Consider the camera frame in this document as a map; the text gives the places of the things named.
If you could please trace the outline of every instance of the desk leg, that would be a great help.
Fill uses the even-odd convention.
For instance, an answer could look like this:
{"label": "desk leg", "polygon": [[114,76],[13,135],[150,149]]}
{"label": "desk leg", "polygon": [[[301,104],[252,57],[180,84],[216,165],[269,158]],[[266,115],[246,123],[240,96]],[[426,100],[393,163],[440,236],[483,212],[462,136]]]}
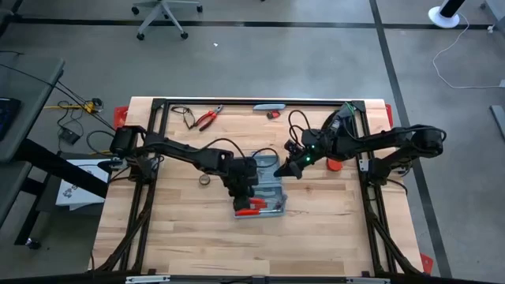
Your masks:
{"label": "desk leg", "polygon": [[30,212],[26,219],[24,220],[23,226],[21,227],[19,234],[14,241],[15,245],[26,245],[30,249],[38,249],[40,244],[37,241],[33,241],[30,238],[30,234],[32,233],[33,226],[37,222],[37,218],[39,217],[39,212],[37,211],[37,204],[40,201],[40,197],[42,196],[42,192],[44,190],[44,184],[42,182],[34,181],[31,178],[26,178],[24,180],[22,191],[33,194],[36,196],[35,201],[33,201],[32,208],[30,208]]}
{"label": "desk leg", "polygon": [[82,189],[105,198],[107,183],[67,162],[37,143],[25,139],[17,150],[16,159],[30,162],[33,166],[45,170],[48,174],[62,178]]}

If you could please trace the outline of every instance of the gray plastic case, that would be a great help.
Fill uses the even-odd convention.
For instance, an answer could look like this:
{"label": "gray plastic case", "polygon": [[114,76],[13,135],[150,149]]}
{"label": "gray plastic case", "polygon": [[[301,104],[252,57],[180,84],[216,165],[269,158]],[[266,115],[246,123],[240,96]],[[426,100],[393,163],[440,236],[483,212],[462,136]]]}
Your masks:
{"label": "gray plastic case", "polygon": [[[271,165],[275,155],[255,155],[254,159],[258,166]],[[279,217],[286,213],[287,195],[282,187],[282,179],[274,177],[274,172],[279,168],[280,161],[267,168],[258,168],[258,185],[253,186],[254,197],[261,198],[267,203],[267,207],[260,210],[259,215],[235,216],[236,219]]]}

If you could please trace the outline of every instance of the chair base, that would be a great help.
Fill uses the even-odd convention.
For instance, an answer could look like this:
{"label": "chair base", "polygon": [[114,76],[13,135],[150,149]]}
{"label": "chair base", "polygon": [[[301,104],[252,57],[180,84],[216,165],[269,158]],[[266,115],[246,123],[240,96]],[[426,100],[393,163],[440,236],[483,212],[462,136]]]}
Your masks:
{"label": "chair base", "polygon": [[198,1],[178,1],[178,0],[158,0],[158,1],[149,1],[149,2],[141,2],[141,3],[134,3],[132,7],[132,13],[134,15],[138,15],[140,12],[138,7],[149,7],[152,8],[151,12],[149,15],[145,18],[144,22],[140,25],[137,31],[137,38],[139,40],[144,40],[145,35],[144,35],[144,30],[158,17],[158,15],[162,14],[165,19],[170,19],[172,23],[174,23],[175,27],[181,32],[181,38],[182,39],[187,39],[188,38],[188,33],[184,32],[182,29],[181,25],[177,21],[177,19],[174,17],[172,12],[170,11],[170,7],[168,6],[169,3],[178,3],[178,4],[192,4],[192,5],[197,5],[196,6],[196,11],[198,13],[202,13],[204,11],[204,7],[200,4]]}

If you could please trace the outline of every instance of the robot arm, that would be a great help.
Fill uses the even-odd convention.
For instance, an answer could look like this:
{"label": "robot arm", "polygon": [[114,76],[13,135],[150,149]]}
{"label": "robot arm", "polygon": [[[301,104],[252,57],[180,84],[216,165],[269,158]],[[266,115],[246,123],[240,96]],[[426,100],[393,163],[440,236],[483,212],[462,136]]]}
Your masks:
{"label": "robot arm", "polygon": [[304,168],[322,158],[345,161],[358,153],[397,147],[395,152],[383,159],[368,161],[368,181],[385,185],[386,178],[393,169],[408,166],[419,157],[432,158],[442,154],[442,142],[446,134],[441,129],[414,125],[356,138],[348,130],[352,127],[352,119],[352,112],[343,107],[330,115],[321,129],[304,130],[301,135],[303,147],[288,140],[284,148],[290,155],[274,175],[300,179]]}
{"label": "robot arm", "polygon": [[[144,138],[144,146],[136,147],[139,134]],[[256,160],[251,157],[234,158],[232,151],[218,148],[193,148],[160,136],[146,133],[140,126],[126,126],[118,129],[110,145],[110,151],[124,158],[131,166],[130,177],[142,178],[149,182],[153,178],[153,161],[149,153],[191,163],[197,170],[219,176],[234,197],[234,209],[249,209],[249,198],[254,196],[252,185],[258,184]]]}

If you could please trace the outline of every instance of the wooden table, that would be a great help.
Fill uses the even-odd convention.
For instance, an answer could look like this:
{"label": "wooden table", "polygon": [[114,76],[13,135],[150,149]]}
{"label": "wooden table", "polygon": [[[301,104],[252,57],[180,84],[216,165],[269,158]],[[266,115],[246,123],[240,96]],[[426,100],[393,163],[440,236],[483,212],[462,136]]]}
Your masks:
{"label": "wooden table", "polygon": [[[133,97],[126,124],[147,127],[151,103],[152,98]],[[191,109],[198,118],[218,104],[217,99],[215,105]],[[365,104],[370,132],[388,130],[384,101],[367,99]],[[170,112],[166,133],[196,148],[219,137],[235,141],[246,154],[272,147],[284,161],[287,117],[293,109],[303,110],[313,128],[320,127],[333,111],[325,106],[288,107],[280,118],[270,121],[264,112],[253,112],[251,106],[224,106],[213,125],[202,133],[187,130],[182,115]],[[294,114],[293,121],[305,128],[301,115]],[[238,154],[226,141],[215,147]],[[376,156],[392,151],[376,151]],[[331,172],[321,159],[304,170],[301,180],[284,177],[288,195],[284,217],[236,220],[231,198],[218,177],[202,186],[200,171],[188,163],[166,159],[159,170],[143,271],[155,268],[157,274],[169,275],[373,274],[356,160],[343,165],[341,171]],[[128,181],[117,181],[109,188],[93,249],[97,267],[125,235],[133,189],[134,184]],[[392,238],[411,263],[422,269],[405,192],[394,184],[383,186],[382,191]],[[377,242],[387,267],[380,237]]]}

